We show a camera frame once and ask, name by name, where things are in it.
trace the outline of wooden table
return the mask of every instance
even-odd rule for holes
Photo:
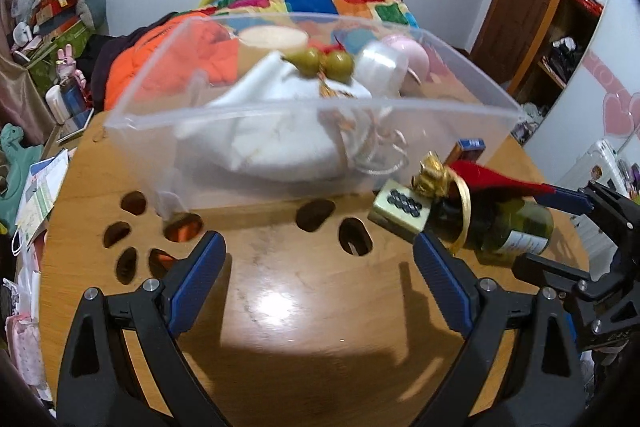
[[[131,291],[150,277],[148,252],[187,256],[198,238],[172,243],[152,208],[134,216],[120,208],[136,190],[120,154],[94,119],[84,133],[56,202],[40,292],[40,329],[53,390],[70,322],[89,286],[105,294]],[[542,181],[521,147],[508,138],[489,166]],[[366,219],[372,196],[335,198],[334,214],[314,233],[299,229],[298,203],[252,213],[200,212],[205,229],[222,232],[228,255],[193,329],[178,343],[204,388],[229,421],[244,426],[406,426],[426,404],[462,346],[450,331],[412,261],[411,245]],[[346,216],[365,223],[372,251],[355,257],[338,243]],[[568,217],[554,213],[556,231],[545,256],[582,269],[588,258]],[[124,221],[130,234],[111,248],[103,234]],[[128,247],[138,252],[133,281],[114,268]],[[535,288],[504,267],[462,257],[478,277],[514,291]],[[150,404],[167,412],[134,333],[134,366]],[[513,346],[508,331],[475,411],[491,405]]]

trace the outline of plastic storage container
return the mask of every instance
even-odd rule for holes
[[[289,87],[279,65],[270,76],[264,64],[273,67],[273,55],[261,58],[268,51],[243,37],[255,26],[302,30],[308,44],[340,42],[356,56],[356,70],[351,87],[330,85],[350,95],[323,98],[318,79]],[[404,76],[406,59],[362,59],[363,48],[379,51],[372,41],[391,35],[427,52],[421,84]],[[401,94],[377,89],[379,74],[404,82]],[[484,140],[485,163],[521,114],[494,81],[427,31],[363,18],[255,14],[184,22],[127,87],[105,127],[156,211],[169,217],[366,192],[389,177],[407,184],[427,152],[444,159],[461,138]]]

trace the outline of hole in table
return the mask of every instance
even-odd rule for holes
[[[122,210],[126,210],[129,214],[141,216],[146,210],[145,195],[139,190],[129,192],[129,194],[125,194],[120,200],[120,207]]]
[[[138,252],[135,248],[129,247],[120,254],[116,263],[116,278],[122,284],[131,284],[136,276],[138,266]]]
[[[172,243],[185,243],[196,237],[203,225],[198,214],[180,214],[164,226],[164,237]]]
[[[373,249],[373,241],[363,222],[356,217],[345,217],[338,229],[338,241],[346,253],[362,256]]]
[[[296,225],[305,232],[315,232],[334,213],[335,203],[330,200],[313,200],[296,212]]]
[[[102,244],[105,248],[111,248],[118,241],[122,241],[127,235],[131,233],[131,227],[129,223],[124,221],[117,221],[112,225],[109,225],[104,231],[102,236]]]
[[[162,279],[177,259],[159,248],[149,250],[149,271],[156,279]]]

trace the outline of orange jacket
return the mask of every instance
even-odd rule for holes
[[[135,46],[124,50],[111,65],[107,79],[104,108],[112,109],[124,90],[154,51],[185,20],[203,17],[200,12],[175,16],[147,32]],[[195,20],[180,30],[168,47],[161,50],[136,100],[152,100],[183,92],[196,70],[202,70],[211,84],[232,84],[238,76],[238,40],[212,20]]]

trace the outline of green plush toy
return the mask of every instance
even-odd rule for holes
[[[0,149],[4,152],[9,167],[6,177],[7,189],[0,195],[0,220],[9,229],[10,235],[15,232],[15,216],[18,213],[29,167],[40,160],[43,149],[42,145],[24,149],[20,145],[23,137],[22,128],[10,123],[0,132]]]

